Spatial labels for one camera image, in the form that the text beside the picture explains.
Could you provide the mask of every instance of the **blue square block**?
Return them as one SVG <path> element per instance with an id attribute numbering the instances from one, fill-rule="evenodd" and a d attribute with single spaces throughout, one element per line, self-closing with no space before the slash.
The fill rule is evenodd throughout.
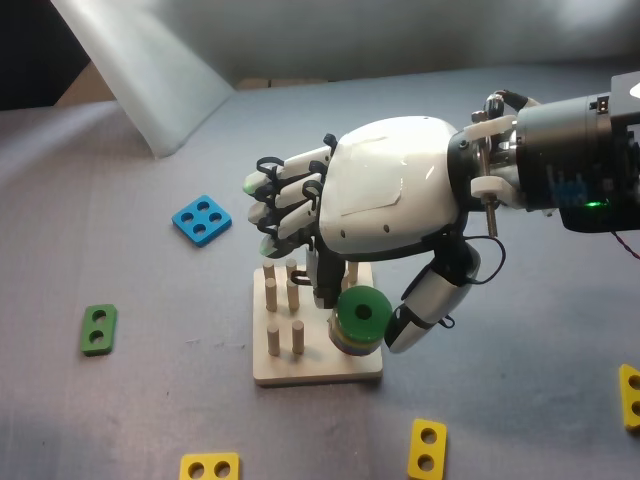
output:
<path id="1" fill-rule="evenodd" d="M 171 220 L 198 247 L 204 247 L 231 226 L 231 216 L 207 195 L 187 205 Z"/>

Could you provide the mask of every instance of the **yellow rectangular block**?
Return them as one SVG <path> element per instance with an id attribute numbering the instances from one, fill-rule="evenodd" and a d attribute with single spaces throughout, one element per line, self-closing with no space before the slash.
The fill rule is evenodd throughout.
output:
<path id="1" fill-rule="evenodd" d="M 411 480 L 442 480 L 444 477 L 447 426 L 417 418 L 411 429 L 409 466 Z"/>
<path id="2" fill-rule="evenodd" d="M 237 453 L 190 453 L 180 462 L 180 480 L 240 480 Z"/>
<path id="3" fill-rule="evenodd" d="M 630 365 L 620 367 L 620 395 L 624 427 L 640 429 L 640 371 Z"/>

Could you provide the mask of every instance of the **black cable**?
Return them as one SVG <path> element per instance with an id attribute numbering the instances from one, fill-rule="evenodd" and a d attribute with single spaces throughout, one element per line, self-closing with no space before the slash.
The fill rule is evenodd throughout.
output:
<path id="1" fill-rule="evenodd" d="M 620 245 L 622 245 L 622 247 L 629 252 L 631 255 L 633 255 L 633 258 L 635 258 L 636 260 L 640 260 L 640 255 L 638 255 L 636 252 L 633 251 L 633 249 L 627 245 L 625 243 L 624 240 L 622 240 L 620 238 L 620 235 L 618 235 L 618 232 L 611 232 L 611 235 L 613 235 L 614 237 L 616 237 L 616 240 L 618 240 L 618 242 L 620 243 Z"/>
<path id="2" fill-rule="evenodd" d="M 467 277 L 467 282 L 470 283 L 471 285 L 484 285 L 485 283 L 489 283 L 491 280 L 493 280 L 495 278 L 495 276 L 498 273 L 500 273 L 500 270 L 502 270 L 502 266 L 504 265 L 504 262 L 507 259 L 507 249 L 504 248 L 504 245 L 502 244 L 502 242 L 500 240 L 498 240 L 496 237 L 490 237 L 489 235 L 476 235 L 474 237 L 463 237 L 463 238 L 465 240 L 475 240 L 475 239 L 479 239 L 479 238 L 484 239 L 484 240 L 493 240 L 500 247 L 500 251 L 502 252 L 502 259 L 500 260 L 500 265 L 498 265 L 498 268 L 496 268 L 496 271 L 493 272 L 489 276 L 489 278 L 487 278 L 485 280 L 476 280 L 475 278 L 468 278 Z"/>

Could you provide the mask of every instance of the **gray fabric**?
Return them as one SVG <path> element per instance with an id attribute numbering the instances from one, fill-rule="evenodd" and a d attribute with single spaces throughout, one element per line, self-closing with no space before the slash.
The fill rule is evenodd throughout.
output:
<path id="1" fill-rule="evenodd" d="M 611 235 L 500 209 L 502 273 L 474 287 L 378 385 L 261 389 L 251 376 L 245 220 L 255 160 L 370 121 L 458 128 L 495 89 L 553 101 L 633 66 L 497 68 L 233 96 L 154 160 L 115 103 L 0 114 L 0 478 L 175 479 L 190 452 L 237 451 L 243 478 L 405 478 L 416 417 L 449 427 L 448 480 L 638 478 L 617 369 L 640 366 L 640 265 Z M 171 215 L 210 194 L 234 219 L 191 246 Z M 470 234 L 485 232 L 471 216 Z M 640 236 L 626 233 L 631 244 Z M 496 265 L 491 245 L 481 276 Z M 376 264 L 393 304 L 429 255 Z M 119 311 L 114 352 L 79 353 L 87 305 Z"/>

